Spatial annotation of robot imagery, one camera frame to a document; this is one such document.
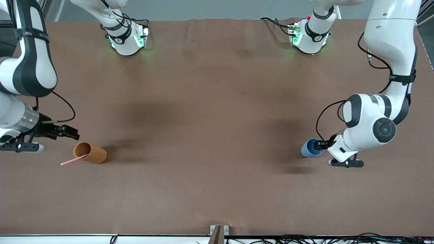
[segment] blue cup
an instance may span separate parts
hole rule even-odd
[[[322,149],[315,149],[313,147],[313,143],[319,141],[319,139],[317,138],[311,138],[309,139],[304,145],[303,147],[301,147],[301,154],[306,157],[306,158],[313,158],[316,156],[319,156],[322,154],[322,152],[324,150]]]

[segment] pink straw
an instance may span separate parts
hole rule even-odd
[[[78,157],[78,158],[71,159],[71,160],[69,160],[69,161],[63,162],[63,163],[61,163],[60,165],[61,165],[61,166],[64,166],[64,165],[66,165],[66,164],[68,164],[68,163],[72,163],[72,162],[74,162],[74,161],[77,161],[77,160],[79,160],[79,159],[82,159],[82,158],[85,158],[85,157],[89,156],[89,154],[90,154],[90,153],[88,153],[88,154],[86,154],[86,155],[83,155],[83,156],[80,156],[80,157]]]

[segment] gray floor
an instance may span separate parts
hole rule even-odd
[[[366,19],[373,0],[341,7],[342,18]],[[248,19],[261,17],[288,19],[312,14],[308,0],[129,0],[124,13],[132,18],[150,21],[191,19]],[[95,20],[89,13],[65,1],[59,21]]]
[[[366,19],[373,0],[363,4],[340,7],[343,19]],[[190,19],[250,19],[261,17],[288,19],[312,14],[308,0],[129,0],[124,13],[132,18],[147,18],[150,21]],[[434,7],[424,17],[434,14]],[[54,1],[47,21],[96,21],[83,9],[69,0]],[[419,28],[428,55],[434,60],[434,18]],[[16,44],[12,30],[0,28],[0,40]],[[0,43],[0,56],[10,56],[13,47]]]

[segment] brown table surface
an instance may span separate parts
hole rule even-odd
[[[125,57],[97,22],[48,23],[56,91],[77,110],[68,124],[109,160],[60,166],[77,143],[67,138],[38,138],[43,154],[1,153],[0,233],[434,235],[434,83],[417,32],[396,138],[360,153],[363,168],[299,152],[325,106],[387,83],[357,48],[364,26],[337,20],[312,56],[259,20],[152,22],[148,49]],[[39,103],[70,116],[53,95]],[[336,107],[319,127],[343,128]]]

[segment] brown cup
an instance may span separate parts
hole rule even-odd
[[[104,161],[107,159],[106,150],[91,143],[80,142],[74,147],[73,154],[76,158],[86,155],[88,153],[89,155],[85,158],[82,158],[81,160],[99,165],[104,163]]]

